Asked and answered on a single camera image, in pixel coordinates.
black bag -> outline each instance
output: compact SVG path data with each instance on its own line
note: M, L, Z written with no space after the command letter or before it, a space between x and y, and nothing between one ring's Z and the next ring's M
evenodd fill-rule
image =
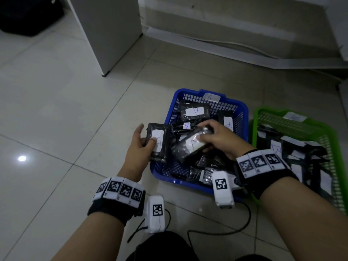
M59 0L0 0L0 29L35 36L64 15Z

plastic mesh basket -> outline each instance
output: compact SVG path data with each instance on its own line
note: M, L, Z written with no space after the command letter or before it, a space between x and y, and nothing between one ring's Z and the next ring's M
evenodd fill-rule
M326 148L328 154L324 156L330 162L322 163L323 167L332 172L332 195L334 206L348 213L347 180L344 163L340 152L337 136L328 125L307 118L303 122L284 119L283 116L292 110L277 111L269 107L260 107L255 110L253 122L252 144L256 147L257 126L267 124L283 134L298 140L316 141Z
M171 125L172 123L177 121L179 116L179 113L177 111L179 110L179 101L181 99L198 103L209 103L211 106L211 117L216 115L218 110L233 110L233 127L235 133L244 140L248 141L249 110L248 107L241 101L228 99L224 94L206 90L200 90L197 92L189 89L179 89L174 94L172 104L169 108L167 118L164 122L165 124ZM172 156L172 154L170 154L167 164L161 164L152 161L150 163L150 169L154 177L159 180L184 185L211 194L214 193L212 188L173 178L171 176L171 173L175 173L186 178L189 174L190 167L180 164Z

wristband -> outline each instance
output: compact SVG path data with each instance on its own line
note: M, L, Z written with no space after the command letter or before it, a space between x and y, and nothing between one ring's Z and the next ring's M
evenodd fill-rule
M237 158L237 180L257 199L274 182L283 177L298 178L271 149L252 150Z
M103 180L93 197L87 215L104 212L116 217L124 225L132 216L142 216L146 192L143 187L123 177Z

left hand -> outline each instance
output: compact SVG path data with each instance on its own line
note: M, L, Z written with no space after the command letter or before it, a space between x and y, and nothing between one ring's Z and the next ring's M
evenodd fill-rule
M134 182L141 179L144 169L150 161L150 155L156 146L156 138L151 138L148 144L143 147L146 138L140 138L144 125L140 124L133 133L132 142L128 148L125 162L117 174Z

hand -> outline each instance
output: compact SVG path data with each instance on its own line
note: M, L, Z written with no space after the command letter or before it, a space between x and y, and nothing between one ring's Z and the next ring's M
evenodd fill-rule
M144 125L141 124L134 131L125 162L117 174L119 177L125 177L134 182L141 179L141 175L150 161L150 155L156 146L156 138L151 138L148 144L143 147L146 142L146 138L140 138L143 128Z
M207 120L198 124L199 127L206 125L210 125L214 129L214 134L201 135L197 139L204 143L213 144L215 148L223 151L229 159L236 159L246 152L255 149L230 129L215 120Z

